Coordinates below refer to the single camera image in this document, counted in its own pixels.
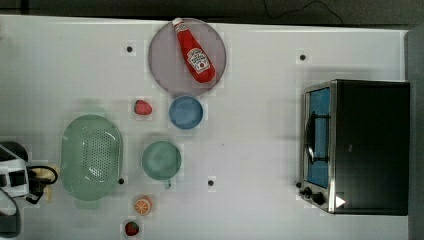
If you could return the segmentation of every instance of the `toaster oven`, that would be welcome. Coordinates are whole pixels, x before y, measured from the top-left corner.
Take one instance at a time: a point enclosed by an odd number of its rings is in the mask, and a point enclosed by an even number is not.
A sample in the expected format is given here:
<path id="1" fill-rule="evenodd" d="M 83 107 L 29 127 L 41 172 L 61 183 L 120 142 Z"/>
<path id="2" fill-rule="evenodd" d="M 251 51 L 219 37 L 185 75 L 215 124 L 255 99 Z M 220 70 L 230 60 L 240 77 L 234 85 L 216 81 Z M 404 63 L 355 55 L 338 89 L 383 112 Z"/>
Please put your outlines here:
<path id="1" fill-rule="evenodd" d="M 305 89 L 305 201 L 333 214 L 407 215 L 409 89 L 340 79 Z"/>

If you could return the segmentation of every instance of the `cable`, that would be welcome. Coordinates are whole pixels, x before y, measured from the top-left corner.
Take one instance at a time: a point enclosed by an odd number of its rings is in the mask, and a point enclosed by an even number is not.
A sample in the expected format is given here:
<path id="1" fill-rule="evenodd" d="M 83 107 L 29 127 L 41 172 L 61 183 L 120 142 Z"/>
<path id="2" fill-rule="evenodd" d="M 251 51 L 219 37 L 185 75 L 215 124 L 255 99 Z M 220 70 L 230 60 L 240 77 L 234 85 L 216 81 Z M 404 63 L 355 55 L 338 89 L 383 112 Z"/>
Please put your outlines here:
<path id="1" fill-rule="evenodd" d="M 289 14 L 289 13 L 294 13 L 294 12 L 300 12 L 300 11 L 302 11 L 302 10 L 304 10 L 305 8 L 307 8 L 307 7 L 309 7 L 310 5 L 312 5 L 312 4 L 314 4 L 314 3 L 321 3 L 321 5 L 323 5 L 331 14 L 333 14 L 334 16 L 336 16 L 339 20 L 340 20 L 340 22 L 341 22 L 341 25 L 344 25 L 344 22 L 343 22 L 343 19 L 339 16 L 339 15 L 337 15 L 337 13 L 335 13 L 335 12 L 333 12 L 325 3 L 323 3 L 323 2 L 321 2 L 321 1 L 312 1 L 312 2 L 310 2 L 310 3 L 308 3 L 308 4 L 306 4 L 304 7 L 302 7 L 301 9 L 297 9 L 297 10 L 291 10 L 291 11 L 287 11 L 287 12 L 283 12 L 283 13 L 281 13 L 280 15 L 278 15 L 278 16 L 276 16 L 276 17 L 274 17 L 274 16 L 272 16 L 270 13 L 269 13 L 269 11 L 268 11 L 268 7 L 267 7 L 267 5 L 266 5 L 266 0 L 263 0 L 264 1 L 264 6 L 265 6 L 265 12 L 266 12 L 266 15 L 269 17 L 269 18 L 271 18 L 271 19 L 277 19 L 277 18 L 280 18 L 280 17 L 282 17 L 282 16 L 284 16 L 284 15 L 287 15 L 287 14 Z"/>
<path id="2" fill-rule="evenodd" d="M 55 183 L 57 181 L 57 179 L 59 178 L 59 175 L 57 174 L 56 170 L 54 170 L 53 168 L 48 167 L 48 166 L 31 166 L 31 167 L 27 167 L 27 168 L 28 169 L 43 168 L 43 169 L 50 170 L 54 174 L 54 179 L 52 181 L 46 181 L 46 179 L 31 178 L 31 180 L 33 180 L 34 182 L 42 183 L 44 185 L 51 185 L 51 184 Z"/>

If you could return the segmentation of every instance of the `gray plate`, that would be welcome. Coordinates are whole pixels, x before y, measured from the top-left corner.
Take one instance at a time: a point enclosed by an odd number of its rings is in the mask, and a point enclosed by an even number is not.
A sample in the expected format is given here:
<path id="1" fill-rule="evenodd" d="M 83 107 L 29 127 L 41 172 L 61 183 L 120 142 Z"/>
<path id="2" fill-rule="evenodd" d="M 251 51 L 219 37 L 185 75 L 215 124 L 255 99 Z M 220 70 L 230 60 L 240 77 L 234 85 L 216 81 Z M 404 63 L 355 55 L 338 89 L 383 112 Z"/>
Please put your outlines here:
<path id="1" fill-rule="evenodd" d="M 199 96 L 212 89 L 225 70 L 225 46 L 211 26 L 197 19 L 184 18 L 194 38 L 202 46 L 216 75 L 208 83 L 197 82 L 185 65 L 172 23 L 162 27 L 153 37 L 149 48 L 149 66 L 156 82 L 172 96 Z"/>

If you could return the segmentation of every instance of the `white countertop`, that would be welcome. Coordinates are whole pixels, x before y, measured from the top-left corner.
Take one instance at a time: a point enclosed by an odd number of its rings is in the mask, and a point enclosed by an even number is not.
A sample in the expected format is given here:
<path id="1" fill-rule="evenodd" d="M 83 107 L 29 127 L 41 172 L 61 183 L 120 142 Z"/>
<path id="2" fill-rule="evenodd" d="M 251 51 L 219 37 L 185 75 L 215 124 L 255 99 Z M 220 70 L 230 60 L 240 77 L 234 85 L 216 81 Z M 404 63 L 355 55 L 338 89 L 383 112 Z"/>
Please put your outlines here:
<path id="1" fill-rule="evenodd" d="M 406 216 L 329 215 L 294 187 L 303 88 L 336 78 L 404 81 L 405 31 L 211 24 L 227 48 L 226 72 L 200 97 L 205 120 L 182 131 L 169 122 L 172 99 L 147 63 L 163 24 L 0 16 L 0 141 L 23 144 L 32 164 L 60 166 L 62 134 L 87 106 L 105 109 L 124 139 L 125 184 L 99 209 L 76 208 L 58 181 L 50 204 L 18 200 L 18 239 L 125 239 L 129 219 L 142 225 L 142 239 L 155 240 L 408 238 Z M 135 54 L 125 52 L 129 41 Z M 137 97 L 151 101 L 151 117 L 133 113 Z M 145 145 L 162 135 L 183 149 L 169 190 L 139 165 Z M 149 216 L 132 208 L 139 194 L 154 201 Z"/>

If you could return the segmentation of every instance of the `green basket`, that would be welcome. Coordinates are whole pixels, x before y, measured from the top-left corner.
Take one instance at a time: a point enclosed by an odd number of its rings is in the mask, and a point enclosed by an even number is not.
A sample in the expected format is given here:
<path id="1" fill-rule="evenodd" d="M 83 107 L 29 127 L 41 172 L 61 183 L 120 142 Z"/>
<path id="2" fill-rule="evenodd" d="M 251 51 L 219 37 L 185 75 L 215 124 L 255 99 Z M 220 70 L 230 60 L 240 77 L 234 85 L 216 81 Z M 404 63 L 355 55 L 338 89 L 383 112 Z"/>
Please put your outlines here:
<path id="1" fill-rule="evenodd" d="M 119 180 L 122 145 L 118 128 L 102 116 L 72 121 L 62 139 L 61 179 L 66 190 L 82 201 L 110 193 Z"/>

